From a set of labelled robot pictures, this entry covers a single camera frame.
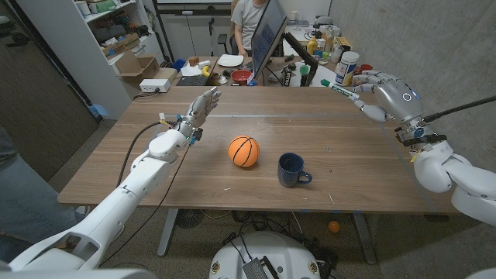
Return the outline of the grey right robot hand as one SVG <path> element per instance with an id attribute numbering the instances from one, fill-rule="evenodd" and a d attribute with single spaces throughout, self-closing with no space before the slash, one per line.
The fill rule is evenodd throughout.
<path id="1" fill-rule="evenodd" d="M 353 104 L 374 122 L 384 123 L 387 118 L 397 119 L 403 140 L 434 134 L 429 124 L 422 123 L 422 100 L 412 87 L 399 77 L 381 71 L 363 71 L 352 78 L 355 93 L 372 92 L 379 105 L 367 105 L 357 99 Z"/>

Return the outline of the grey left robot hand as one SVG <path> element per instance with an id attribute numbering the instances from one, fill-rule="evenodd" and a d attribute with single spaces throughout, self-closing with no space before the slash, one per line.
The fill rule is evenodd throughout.
<path id="1" fill-rule="evenodd" d="M 218 105 L 221 94 L 217 87 L 213 87 L 199 95 L 188 106 L 186 113 L 174 128 L 189 137 L 194 129 L 202 126 L 209 113 Z"/>

